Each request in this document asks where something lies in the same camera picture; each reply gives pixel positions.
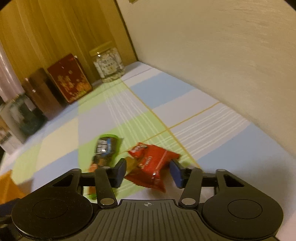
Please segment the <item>green black snack packet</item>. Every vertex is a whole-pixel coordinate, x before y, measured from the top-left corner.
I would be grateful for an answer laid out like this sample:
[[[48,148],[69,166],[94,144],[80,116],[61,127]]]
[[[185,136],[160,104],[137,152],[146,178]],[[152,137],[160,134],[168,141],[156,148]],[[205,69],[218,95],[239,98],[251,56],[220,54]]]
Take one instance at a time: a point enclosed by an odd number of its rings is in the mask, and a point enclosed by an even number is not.
[[[97,140],[95,152],[88,172],[94,173],[98,167],[110,167],[111,163],[119,153],[120,144],[121,139],[116,135],[101,135]]]

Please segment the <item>red snack packet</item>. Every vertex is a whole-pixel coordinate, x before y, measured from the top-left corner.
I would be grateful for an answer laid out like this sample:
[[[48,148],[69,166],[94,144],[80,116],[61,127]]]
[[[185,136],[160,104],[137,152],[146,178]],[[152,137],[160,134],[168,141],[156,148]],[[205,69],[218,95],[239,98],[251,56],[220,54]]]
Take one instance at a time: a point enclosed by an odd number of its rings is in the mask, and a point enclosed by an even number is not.
[[[161,172],[169,166],[172,160],[178,160],[180,154],[144,143],[137,143],[128,150],[128,154],[125,179],[135,185],[165,193]]]

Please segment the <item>checkered tablecloth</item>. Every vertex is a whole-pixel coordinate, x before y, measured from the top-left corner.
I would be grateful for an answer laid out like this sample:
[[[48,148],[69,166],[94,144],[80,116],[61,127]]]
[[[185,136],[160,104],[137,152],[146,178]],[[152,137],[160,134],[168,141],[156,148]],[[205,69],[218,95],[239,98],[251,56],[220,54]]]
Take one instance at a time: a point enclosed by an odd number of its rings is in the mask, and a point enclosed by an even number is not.
[[[283,208],[280,240],[295,240],[295,158],[256,125],[201,90],[144,63],[126,68],[67,106],[12,155],[1,173],[30,193],[66,171],[87,171],[97,139],[122,138],[119,157],[139,142],[179,153],[183,165],[222,168]]]

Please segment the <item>dark green glass jar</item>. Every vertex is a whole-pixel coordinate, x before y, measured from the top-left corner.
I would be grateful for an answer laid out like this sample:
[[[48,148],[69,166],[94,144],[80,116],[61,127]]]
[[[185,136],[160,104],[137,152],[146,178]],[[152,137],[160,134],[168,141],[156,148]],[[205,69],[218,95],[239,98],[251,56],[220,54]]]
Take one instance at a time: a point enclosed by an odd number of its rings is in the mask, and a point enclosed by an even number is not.
[[[25,94],[2,104],[1,118],[22,144],[47,121],[42,111]]]

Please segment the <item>orange plastic tray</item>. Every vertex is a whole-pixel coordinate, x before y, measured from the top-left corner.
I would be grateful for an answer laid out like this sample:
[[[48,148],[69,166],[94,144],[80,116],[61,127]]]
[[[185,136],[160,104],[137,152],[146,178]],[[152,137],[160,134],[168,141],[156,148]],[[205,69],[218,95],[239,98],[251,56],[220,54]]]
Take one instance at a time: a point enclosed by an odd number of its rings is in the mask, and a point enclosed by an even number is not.
[[[9,170],[0,177],[0,204],[25,197],[25,193],[12,180],[11,173],[12,170]]]

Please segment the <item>red gold gift box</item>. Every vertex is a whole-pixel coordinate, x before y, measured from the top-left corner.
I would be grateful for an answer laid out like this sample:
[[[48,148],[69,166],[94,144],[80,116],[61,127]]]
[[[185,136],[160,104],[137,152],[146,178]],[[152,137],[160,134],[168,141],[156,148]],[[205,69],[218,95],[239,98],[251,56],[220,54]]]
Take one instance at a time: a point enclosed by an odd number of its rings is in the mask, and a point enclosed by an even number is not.
[[[47,68],[54,84],[68,103],[92,91],[92,85],[76,56],[68,54]]]

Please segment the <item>white product box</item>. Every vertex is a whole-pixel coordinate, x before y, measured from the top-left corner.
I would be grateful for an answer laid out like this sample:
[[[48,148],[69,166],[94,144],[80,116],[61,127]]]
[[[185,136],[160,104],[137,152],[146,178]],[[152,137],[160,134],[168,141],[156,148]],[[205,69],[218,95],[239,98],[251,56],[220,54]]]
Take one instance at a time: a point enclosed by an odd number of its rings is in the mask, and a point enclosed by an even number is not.
[[[22,145],[2,118],[0,120],[0,140],[1,148],[8,154],[12,154]]]

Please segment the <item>brown metal canister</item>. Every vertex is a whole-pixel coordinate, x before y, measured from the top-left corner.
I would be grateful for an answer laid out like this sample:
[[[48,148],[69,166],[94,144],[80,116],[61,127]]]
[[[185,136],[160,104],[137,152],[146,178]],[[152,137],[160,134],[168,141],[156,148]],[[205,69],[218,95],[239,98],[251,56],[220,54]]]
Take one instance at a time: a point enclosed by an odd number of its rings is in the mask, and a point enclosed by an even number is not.
[[[22,83],[26,94],[48,120],[54,119],[67,103],[44,68],[39,68]]]

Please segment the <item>clear jar yellow lid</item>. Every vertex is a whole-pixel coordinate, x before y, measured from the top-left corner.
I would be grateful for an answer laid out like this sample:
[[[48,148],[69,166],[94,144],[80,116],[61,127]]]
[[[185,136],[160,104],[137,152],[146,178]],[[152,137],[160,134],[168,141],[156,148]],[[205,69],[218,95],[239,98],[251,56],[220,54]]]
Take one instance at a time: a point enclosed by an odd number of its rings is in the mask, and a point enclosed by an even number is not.
[[[89,55],[103,83],[117,80],[125,74],[125,66],[112,41],[93,48]]]

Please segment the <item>pink sheer curtain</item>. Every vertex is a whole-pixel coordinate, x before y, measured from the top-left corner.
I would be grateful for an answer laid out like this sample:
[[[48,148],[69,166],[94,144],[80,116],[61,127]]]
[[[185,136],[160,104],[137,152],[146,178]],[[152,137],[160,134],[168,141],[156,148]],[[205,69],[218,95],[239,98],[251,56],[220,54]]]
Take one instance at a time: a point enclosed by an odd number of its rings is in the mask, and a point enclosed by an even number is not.
[[[25,91],[10,64],[2,44],[0,51],[1,98],[4,102],[9,102],[17,96],[24,94]]]

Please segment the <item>wooden wall panel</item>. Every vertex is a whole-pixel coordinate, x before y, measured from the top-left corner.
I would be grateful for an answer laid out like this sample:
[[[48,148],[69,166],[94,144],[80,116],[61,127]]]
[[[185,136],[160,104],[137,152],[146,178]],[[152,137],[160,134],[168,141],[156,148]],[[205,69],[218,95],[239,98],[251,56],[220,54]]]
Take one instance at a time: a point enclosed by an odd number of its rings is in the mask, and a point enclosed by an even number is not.
[[[89,51],[109,41],[124,65],[137,60],[115,1],[10,1],[1,10],[1,44],[20,81],[73,54],[93,83]]]

